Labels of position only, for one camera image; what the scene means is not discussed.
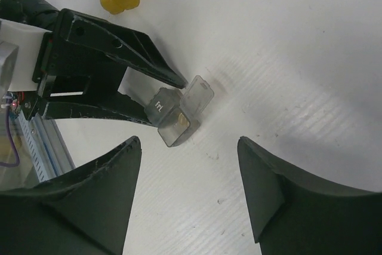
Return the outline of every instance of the purple wire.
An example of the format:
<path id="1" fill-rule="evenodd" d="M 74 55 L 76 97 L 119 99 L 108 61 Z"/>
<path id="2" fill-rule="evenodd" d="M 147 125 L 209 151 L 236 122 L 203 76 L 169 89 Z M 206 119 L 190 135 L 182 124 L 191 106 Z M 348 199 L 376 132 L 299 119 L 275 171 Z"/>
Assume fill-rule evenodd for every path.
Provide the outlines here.
<path id="1" fill-rule="evenodd" d="M 11 104 L 11 99 L 7 99 L 7 104 Z M 20 164 L 19 153 L 17 152 L 16 145 L 12 139 L 11 129 L 10 129 L 10 106 L 5 108 L 5 132 L 7 133 L 7 137 L 10 140 L 11 147 L 14 153 L 14 157 L 16 158 L 16 162 L 13 164 L 9 164 L 7 162 L 0 162 L 0 167 L 18 167 Z"/>

